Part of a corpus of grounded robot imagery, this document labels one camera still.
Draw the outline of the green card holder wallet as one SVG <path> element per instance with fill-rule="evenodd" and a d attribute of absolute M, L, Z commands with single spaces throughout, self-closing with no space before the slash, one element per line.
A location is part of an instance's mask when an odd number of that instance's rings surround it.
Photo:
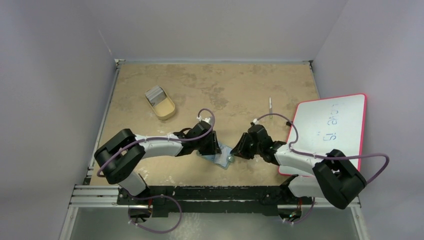
<path fill-rule="evenodd" d="M 220 147 L 221 153 L 220 154 L 214 154 L 214 155 L 201 155 L 199 151 L 196 151 L 196 155 L 201 157 L 204 160 L 207 160 L 222 169 L 228 169 L 228 167 L 235 161 L 235 156 L 231 154 L 231 151 L 233 150 L 228 145 L 225 145 L 221 142 L 218 142 L 218 145 Z"/>

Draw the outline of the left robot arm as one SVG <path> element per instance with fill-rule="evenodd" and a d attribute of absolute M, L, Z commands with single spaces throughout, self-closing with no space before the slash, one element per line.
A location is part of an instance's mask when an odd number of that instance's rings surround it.
<path fill-rule="evenodd" d="M 216 132 L 204 120 L 192 128 L 184 128 L 167 136 L 142 136 L 125 128 L 97 149 L 93 157 L 100 167 L 99 176 L 106 178 L 111 185 L 119 185 L 129 193 L 132 201 L 142 205 L 149 199 L 149 188 L 135 171 L 138 163 L 147 158 L 181 157 L 195 151 L 202 156 L 222 152 Z"/>

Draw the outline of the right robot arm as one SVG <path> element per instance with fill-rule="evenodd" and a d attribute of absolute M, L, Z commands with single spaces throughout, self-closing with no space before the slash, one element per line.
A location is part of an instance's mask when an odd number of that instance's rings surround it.
<path fill-rule="evenodd" d="M 306 175 L 292 174 L 280 196 L 288 204 L 300 197 L 325 198 L 338 209 L 345 209 L 367 186 L 367 180 L 342 151 L 333 149 L 314 163 L 313 157 L 295 153 L 284 141 L 274 141 L 263 125 L 252 125 L 243 133 L 231 154 L 243 159 L 262 159 L 280 167 L 290 167 Z"/>

